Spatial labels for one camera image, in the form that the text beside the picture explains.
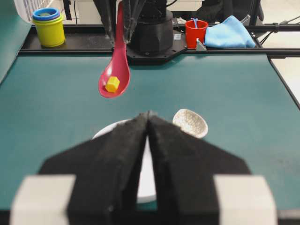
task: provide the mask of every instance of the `floor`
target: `floor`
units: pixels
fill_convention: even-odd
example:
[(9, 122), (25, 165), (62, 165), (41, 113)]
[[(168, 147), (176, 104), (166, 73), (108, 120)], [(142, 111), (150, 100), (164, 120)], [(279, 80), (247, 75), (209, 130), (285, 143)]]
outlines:
[[(75, 23), (74, 0), (71, 0), (72, 20), (64, 20), (65, 24)], [(291, 20), (300, 15), (300, 0), (261, 0), (264, 11), (264, 23), (280, 23)], [(61, 0), (54, 0), (54, 7), (61, 7)], [(299, 23), (300, 18), (292, 23)], [(300, 32), (279, 32), (272, 34), (264, 43), (264, 47), (300, 48)], [(294, 96), (300, 101), (300, 58), (274, 59), (274, 64), (282, 74)]]

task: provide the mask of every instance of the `yellow cup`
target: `yellow cup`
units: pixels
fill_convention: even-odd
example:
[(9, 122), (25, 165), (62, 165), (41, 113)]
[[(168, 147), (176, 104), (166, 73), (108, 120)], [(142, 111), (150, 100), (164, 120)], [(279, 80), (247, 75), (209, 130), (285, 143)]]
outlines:
[(37, 36), (42, 46), (57, 47), (65, 42), (65, 33), (62, 25), (62, 15), (58, 19), (49, 21), (33, 20), (37, 29)]

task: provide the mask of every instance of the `red spoon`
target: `red spoon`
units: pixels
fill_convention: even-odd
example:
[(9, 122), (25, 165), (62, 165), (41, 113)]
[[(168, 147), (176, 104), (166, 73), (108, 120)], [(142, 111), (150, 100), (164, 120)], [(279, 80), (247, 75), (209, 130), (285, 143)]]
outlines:
[[(105, 85), (110, 76), (116, 76), (120, 80), (120, 84), (115, 93), (108, 92)], [(112, 59), (106, 66), (100, 76), (98, 89), (100, 94), (105, 98), (114, 98), (121, 95), (128, 87), (130, 82), (130, 70), (126, 57), (126, 45), (123, 41), (123, 4), (119, 3), (116, 43), (112, 54)]]

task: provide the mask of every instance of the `white bowl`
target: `white bowl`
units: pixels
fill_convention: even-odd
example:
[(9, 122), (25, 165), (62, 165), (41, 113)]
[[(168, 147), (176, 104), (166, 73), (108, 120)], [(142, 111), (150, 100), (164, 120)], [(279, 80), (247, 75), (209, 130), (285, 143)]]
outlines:
[[(125, 123), (128, 120), (121, 120), (106, 126), (96, 133), (93, 137), (99, 137), (112, 131), (118, 124)], [(144, 155), (142, 158), (142, 169), (140, 174), (140, 183), (137, 191), (137, 203), (148, 203), (156, 200), (154, 173), (152, 166), (152, 157), (150, 152), (149, 140), (146, 139)]]
[(173, 117), (173, 124), (182, 131), (196, 137), (203, 138), (208, 133), (206, 121), (197, 113), (189, 109), (180, 109)]

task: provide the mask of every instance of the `black foam pad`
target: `black foam pad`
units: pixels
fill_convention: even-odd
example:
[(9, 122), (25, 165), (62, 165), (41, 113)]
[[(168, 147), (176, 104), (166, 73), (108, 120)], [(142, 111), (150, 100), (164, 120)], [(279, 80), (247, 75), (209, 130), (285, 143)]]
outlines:
[(157, 116), (149, 119), (148, 135), (158, 210), (174, 222), (218, 224), (213, 175), (250, 174), (246, 163)]
[(47, 159), (39, 174), (75, 174), (69, 216), (110, 220), (113, 210), (134, 210), (146, 141), (147, 115)]

